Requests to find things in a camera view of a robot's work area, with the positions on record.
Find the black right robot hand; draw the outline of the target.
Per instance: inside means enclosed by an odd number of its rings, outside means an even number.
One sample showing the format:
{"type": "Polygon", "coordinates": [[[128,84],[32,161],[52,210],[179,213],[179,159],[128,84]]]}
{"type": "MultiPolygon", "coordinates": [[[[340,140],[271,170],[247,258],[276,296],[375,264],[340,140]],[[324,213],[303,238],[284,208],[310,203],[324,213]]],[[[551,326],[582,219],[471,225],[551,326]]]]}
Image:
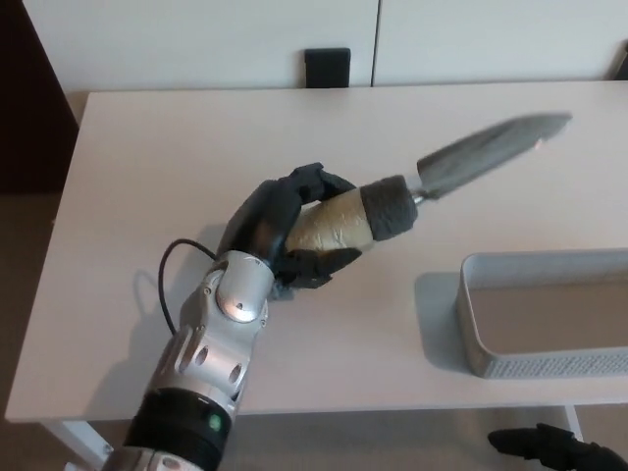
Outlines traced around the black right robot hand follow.
{"type": "Polygon", "coordinates": [[[495,430],[488,441],[501,454],[538,460],[551,470],[627,471],[627,461],[610,448],[581,442],[573,432],[548,424],[495,430]]]}

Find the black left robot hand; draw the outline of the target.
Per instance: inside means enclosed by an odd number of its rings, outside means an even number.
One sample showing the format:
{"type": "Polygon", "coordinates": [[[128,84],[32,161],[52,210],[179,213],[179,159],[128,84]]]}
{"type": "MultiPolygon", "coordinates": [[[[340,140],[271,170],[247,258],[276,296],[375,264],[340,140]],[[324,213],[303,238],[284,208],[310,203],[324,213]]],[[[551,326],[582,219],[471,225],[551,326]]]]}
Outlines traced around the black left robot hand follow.
{"type": "Polygon", "coordinates": [[[357,248],[288,250],[286,240],[302,206],[353,189],[354,184],[326,172],[320,163],[299,167],[278,180],[266,180],[232,215],[217,255],[236,250],[257,257],[271,269],[280,289],[319,288],[362,252],[357,248]]]}

